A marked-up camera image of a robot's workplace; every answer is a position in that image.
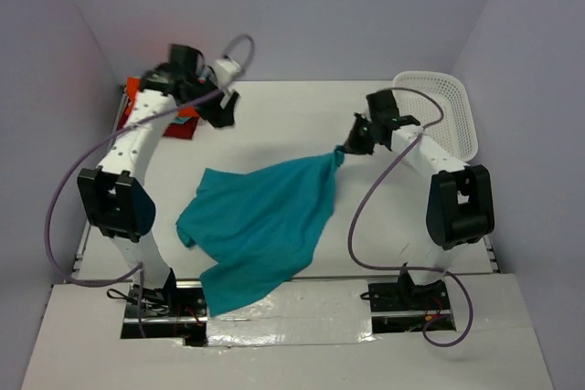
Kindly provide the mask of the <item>dark red t shirt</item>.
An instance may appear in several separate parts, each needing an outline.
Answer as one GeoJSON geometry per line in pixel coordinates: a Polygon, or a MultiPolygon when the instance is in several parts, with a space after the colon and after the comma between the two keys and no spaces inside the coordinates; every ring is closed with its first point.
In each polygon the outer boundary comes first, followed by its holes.
{"type": "Polygon", "coordinates": [[[185,124],[174,124],[173,121],[165,130],[164,137],[176,138],[181,140],[191,140],[194,136],[199,117],[192,118],[185,124]]]}

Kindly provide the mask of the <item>orange t shirt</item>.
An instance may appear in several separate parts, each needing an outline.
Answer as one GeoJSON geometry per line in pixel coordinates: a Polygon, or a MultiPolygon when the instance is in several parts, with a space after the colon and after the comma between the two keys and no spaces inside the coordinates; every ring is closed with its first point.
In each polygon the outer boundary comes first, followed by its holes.
{"type": "MultiPolygon", "coordinates": [[[[126,84],[123,86],[123,93],[122,95],[125,98],[126,104],[123,111],[122,119],[126,120],[134,105],[134,101],[136,99],[136,94],[138,91],[139,86],[139,79],[136,77],[128,77],[126,80],[126,84]]],[[[199,114],[193,107],[188,107],[185,110],[181,110],[178,115],[175,117],[176,122],[178,120],[186,120],[187,118],[198,118],[199,114]]]]}

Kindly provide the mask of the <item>dark teal t shirt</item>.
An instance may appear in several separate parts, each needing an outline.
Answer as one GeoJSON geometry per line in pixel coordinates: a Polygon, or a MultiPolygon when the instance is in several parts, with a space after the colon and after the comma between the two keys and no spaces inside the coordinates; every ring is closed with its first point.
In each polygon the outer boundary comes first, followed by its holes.
{"type": "Polygon", "coordinates": [[[211,316],[263,299],[312,263],[344,160],[336,147],[248,174],[205,170],[175,229],[215,262],[200,276],[211,316]]]}

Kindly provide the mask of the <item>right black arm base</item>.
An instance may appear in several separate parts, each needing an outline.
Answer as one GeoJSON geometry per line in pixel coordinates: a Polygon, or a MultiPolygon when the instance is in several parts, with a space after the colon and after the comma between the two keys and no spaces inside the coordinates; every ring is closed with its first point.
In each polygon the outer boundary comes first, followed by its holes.
{"type": "Polygon", "coordinates": [[[369,305],[372,331],[386,333],[454,331],[451,302],[446,284],[439,279],[417,286],[410,274],[367,276],[360,299],[369,305]]]}

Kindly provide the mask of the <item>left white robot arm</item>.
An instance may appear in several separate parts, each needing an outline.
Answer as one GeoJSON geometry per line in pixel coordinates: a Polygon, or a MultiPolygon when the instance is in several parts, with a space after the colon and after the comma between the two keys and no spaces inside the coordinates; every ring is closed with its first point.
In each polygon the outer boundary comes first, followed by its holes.
{"type": "Polygon", "coordinates": [[[182,104],[213,93],[212,100],[196,106],[197,115],[215,128],[234,124],[239,94],[227,85],[239,71],[227,55],[207,65],[197,49],[171,46],[168,60],[139,78],[126,132],[96,168],[82,169],[77,177],[90,224],[111,240],[130,268],[141,267],[133,284],[144,289],[146,304],[158,315],[176,310],[179,293],[152,233],[156,208],[144,189],[146,170],[182,104]]]}

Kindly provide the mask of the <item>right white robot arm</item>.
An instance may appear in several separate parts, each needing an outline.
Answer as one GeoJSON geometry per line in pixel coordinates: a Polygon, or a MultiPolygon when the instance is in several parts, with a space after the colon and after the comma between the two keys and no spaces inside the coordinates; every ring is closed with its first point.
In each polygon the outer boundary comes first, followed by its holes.
{"type": "Polygon", "coordinates": [[[353,250],[353,235],[359,215],[374,191],[402,161],[414,169],[429,187],[425,225],[431,243],[424,256],[397,268],[398,299],[406,308],[417,309],[446,275],[461,248],[481,241],[495,228],[495,213],[490,173],[486,167],[470,165],[444,150],[427,130],[444,118],[441,105],[428,94],[404,87],[391,87],[366,96],[367,113],[357,113],[343,145],[353,155],[371,155],[379,144],[397,155],[364,196],[351,220],[348,252],[353,250]],[[438,111],[436,120],[421,123],[412,115],[402,115],[394,93],[416,94],[438,111]]]}

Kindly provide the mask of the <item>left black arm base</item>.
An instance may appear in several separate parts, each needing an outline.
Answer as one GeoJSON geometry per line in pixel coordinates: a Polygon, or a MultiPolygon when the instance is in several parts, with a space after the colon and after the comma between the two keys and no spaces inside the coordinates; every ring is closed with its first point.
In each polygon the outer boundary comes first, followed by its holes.
{"type": "Polygon", "coordinates": [[[207,345],[209,311],[199,281],[178,281],[171,297],[160,292],[144,290],[138,305],[139,288],[131,285],[128,291],[106,290],[106,297],[124,303],[121,338],[177,339],[186,346],[207,345]]]}

